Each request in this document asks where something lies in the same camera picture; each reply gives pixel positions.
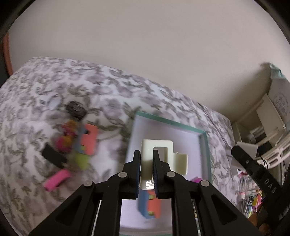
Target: bed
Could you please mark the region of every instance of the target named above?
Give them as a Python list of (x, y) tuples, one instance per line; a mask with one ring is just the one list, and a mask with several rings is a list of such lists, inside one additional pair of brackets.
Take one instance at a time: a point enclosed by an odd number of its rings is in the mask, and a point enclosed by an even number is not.
[[(57, 167), (41, 156), (60, 135), (64, 104), (80, 102), (85, 121), (99, 128), (98, 152), (89, 167), (56, 191), (43, 183)], [(230, 121), (183, 94), (127, 72), (84, 61), (34, 57), (0, 89), (0, 209), (20, 235), (27, 235), (85, 180), (106, 181), (123, 167), (136, 111), (206, 131), (212, 183), (234, 205), (238, 178), (227, 158), (234, 145)]]

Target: yellow-green object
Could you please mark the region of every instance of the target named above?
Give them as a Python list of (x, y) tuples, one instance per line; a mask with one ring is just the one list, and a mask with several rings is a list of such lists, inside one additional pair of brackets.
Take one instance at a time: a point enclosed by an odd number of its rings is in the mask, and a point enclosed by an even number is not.
[(75, 155), (75, 161), (82, 170), (88, 167), (89, 158), (90, 156), (79, 152)]

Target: wall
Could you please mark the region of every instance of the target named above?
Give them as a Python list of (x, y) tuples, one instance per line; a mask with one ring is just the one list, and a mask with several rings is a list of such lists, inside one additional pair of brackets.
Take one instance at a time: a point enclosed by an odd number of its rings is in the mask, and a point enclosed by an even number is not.
[(96, 62), (237, 119), (290, 78), (290, 46), (254, 0), (36, 0), (10, 29), (14, 69), (33, 56)]

